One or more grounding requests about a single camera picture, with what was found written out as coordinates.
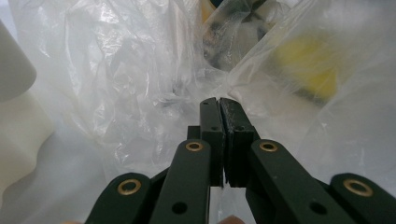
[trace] dark object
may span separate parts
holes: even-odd
[[[201,102],[200,126],[190,126],[171,166],[151,179],[114,179],[87,224],[207,223],[210,186],[247,188],[257,223],[394,223],[396,199],[372,181],[336,175],[317,181],[278,142],[260,139],[242,106]]]

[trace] yellow object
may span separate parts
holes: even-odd
[[[277,65],[315,97],[328,101],[337,92],[340,52],[326,35],[300,35],[274,51]]]
[[[215,6],[210,2],[210,0],[202,0],[202,23],[204,23],[207,18],[216,10]]]

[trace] plastic bag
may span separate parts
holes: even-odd
[[[261,137],[282,143],[314,177],[352,172],[396,195],[395,4],[271,1],[272,29],[235,45],[258,26],[240,25],[248,2],[243,12],[221,12],[230,3],[205,24],[204,40],[212,21],[227,21],[215,36],[223,59],[212,67],[198,1],[10,2],[37,69],[35,94],[57,131],[34,174],[6,192],[0,222],[85,220],[116,175],[152,176],[169,165],[209,96],[241,102]],[[213,195],[211,223],[231,214],[253,222],[242,189]]]

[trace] transparent plastic wrap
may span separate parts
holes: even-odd
[[[267,1],[246,22],[253,3],[232,2],[201,29],[197,0],[10,1],[57,131],[0,222],[85,220],[116,175],[166,168],[212,96],[241,102],[314,177],[352,172],[396,195],[396,3]],[[253,223],[244,197],[213,189],[210,222]]]

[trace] brass rivet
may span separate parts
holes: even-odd
[[[204,148],[204,146],[199,142],[190,142],[186,145],[186,149],[189,151],[199,151],[202,148]]]
[[[353,187],[353,185],[359,185],[362,188],[364,188],[364,190],[362,189],[356,189]],[[356,180],[356,179],[346,179],[344,180],[344,186],[351,191],[354,194],[363,196],[363,197],[371,197],[373,196],[373,190],[372,188],[370,188],[368,185],[364,184],[363,182]]]
[[[133,189],[125,189],[124,186],[130,183],[134,183],[134,188]],[[136,180],[136,179],[127,179],[122,181],[119,184],[119,187],[117,188],[117,190],[119,191],[119,194],[122,195],[131,195],[134,194],[136,192],[138,192],[140,190],[140,187],[142,187],[142,184],[140,183],[140,181]]]
[[[277,151],[277,146],[270,142],[262,142],[260,143],[260,148],[267,152],[275,152]]]

